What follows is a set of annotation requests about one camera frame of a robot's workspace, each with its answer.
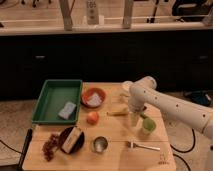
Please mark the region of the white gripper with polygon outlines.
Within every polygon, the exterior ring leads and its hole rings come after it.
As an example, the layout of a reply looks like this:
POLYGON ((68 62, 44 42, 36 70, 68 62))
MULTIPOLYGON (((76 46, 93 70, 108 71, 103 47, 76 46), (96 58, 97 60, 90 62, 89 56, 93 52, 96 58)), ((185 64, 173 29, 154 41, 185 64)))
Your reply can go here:
POLYGON ((128 100, 129 110, 133 113, 130 113, 130 123, 132 127, 135 127, 139 120, 139 114, 144 110, 144 104, 134 97, 130 97, 128 100))

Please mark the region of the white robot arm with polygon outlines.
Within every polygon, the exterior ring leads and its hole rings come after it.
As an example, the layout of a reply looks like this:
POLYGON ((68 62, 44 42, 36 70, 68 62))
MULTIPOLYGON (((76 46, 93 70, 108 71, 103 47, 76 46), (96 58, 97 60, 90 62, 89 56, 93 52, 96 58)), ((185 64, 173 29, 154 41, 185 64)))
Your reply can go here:
POLYGON ((184 124, 197 130, 208 139, 213 139, 213 109, 179 99, 156 90, 157 82, 151 76, 146 76, 136 82, 131 82, 128 88, 130 94, 129 109, 136 113, 142 111, 148 103, 159 110, 176 117, 184 124))

